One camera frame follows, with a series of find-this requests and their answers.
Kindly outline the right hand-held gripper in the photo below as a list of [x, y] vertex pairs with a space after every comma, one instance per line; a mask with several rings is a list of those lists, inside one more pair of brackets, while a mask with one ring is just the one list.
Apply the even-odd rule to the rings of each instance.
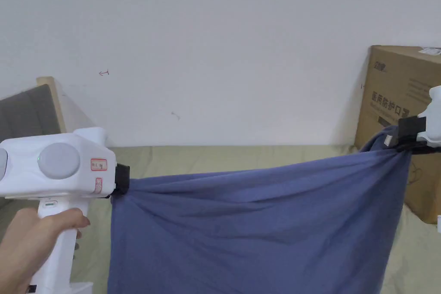
[[417, 116], [400, 119], [398, 149], [412, 151], [413, 155], [441, 152], [441, 87], [429, 90], [427, 108]]

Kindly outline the person's left hand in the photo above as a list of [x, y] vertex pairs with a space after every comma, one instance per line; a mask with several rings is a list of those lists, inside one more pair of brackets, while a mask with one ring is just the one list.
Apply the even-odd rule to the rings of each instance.
[[53, 251], [59, 235], [90, 225], [80, 209], [73, 208], [59, 214], [40, 218], [37, 210], [19, 210], [8, 225], [0, 245], [0, 292], [24, 294], [33, 275]]

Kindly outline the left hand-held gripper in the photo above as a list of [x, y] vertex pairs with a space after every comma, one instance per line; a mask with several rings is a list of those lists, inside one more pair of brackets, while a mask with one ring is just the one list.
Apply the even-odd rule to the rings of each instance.
[[1, 241], [1, 293], [91, 294], [92, 282], [72, 282], [71, 272], [78, 229], [63, 231], [39, 270], [20, 277], [30, 261], [17, 257], [33, 252], [30, 233], [38, 219], [70, 209], [88, 213], [95, 198], [124, 195], [130, 184], [130, 167], [119, 164], [106, 147], [100, 127], [72, 133], [6, 139], [0, 145], [0, 195], [8, 200], [36, 200], [37, 210], [12, 215]]

